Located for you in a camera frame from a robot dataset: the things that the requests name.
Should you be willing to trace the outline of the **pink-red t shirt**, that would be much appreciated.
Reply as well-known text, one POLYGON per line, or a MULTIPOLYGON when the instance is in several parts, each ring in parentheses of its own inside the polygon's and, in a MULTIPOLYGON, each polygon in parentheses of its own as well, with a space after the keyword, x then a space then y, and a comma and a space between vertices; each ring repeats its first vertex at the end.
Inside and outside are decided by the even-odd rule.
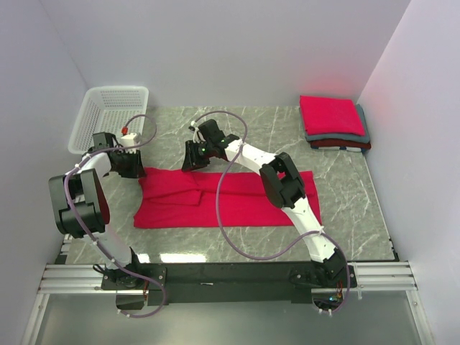
MULTIPOLYGON (((217 227, 216 191, 221 173, 148 167, 139 179, 142 203, 134 215, 138 229, 217 227)), ((268 200, 260 176, 228 173, 219 193, 224 226, 289 226, 292 221, 268 200)))

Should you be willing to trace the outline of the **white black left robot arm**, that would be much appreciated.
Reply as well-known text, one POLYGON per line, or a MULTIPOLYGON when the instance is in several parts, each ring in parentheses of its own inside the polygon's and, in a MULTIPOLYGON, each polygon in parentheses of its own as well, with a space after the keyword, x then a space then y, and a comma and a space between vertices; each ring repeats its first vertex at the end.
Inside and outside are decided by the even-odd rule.
POLYGON ((128 289, 143 284, 144 272, 134 250, 110 227, 101 179, 112 172, 122 178, 144 177, 139 144, 140 134, 129 133, 126 127, 120 138, 108 132, 95 133, 93 146, 82 160, 71 171, 48 182, 59 232, 91 245, 105 264, 95 264, 93 269, 109 282, 128 289))

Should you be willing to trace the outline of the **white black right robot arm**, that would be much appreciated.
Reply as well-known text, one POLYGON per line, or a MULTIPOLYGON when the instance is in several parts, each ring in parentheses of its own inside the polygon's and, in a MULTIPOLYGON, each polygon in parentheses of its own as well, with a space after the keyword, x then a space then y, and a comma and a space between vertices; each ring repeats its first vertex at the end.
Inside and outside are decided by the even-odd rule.
POLYGON ((282 256, 295 244, 304 241, 311 261, 317 266, 315 272, 319 284, 331 287, 344 272, 346 286, 351 287, 351 273, 346 256, 339 245, 326 234, 313 213, 306 195, 305 183, 289 154, 281 152, 275 155, 247 144, 245 137, 240 138, 234 134, 225 135, 213 119, 201 124, 196 120, 192 121, 189 130, 193 131, 195 137, 201 135, 202 140, 192 139, 185 143, 182 170, 193 171, 206 167, 212 157, 228 162, 218 180, 215 209, 218 227, 233 250, 248 259, 267 261, 282 256), (300 232, 298 238, 277 254, 268 257, 247 254, 230 240, 224 229, 220 210, 221 189, 226 174, 235 163, 259 176, 270 204, 287 215, 293 226, 300 232))

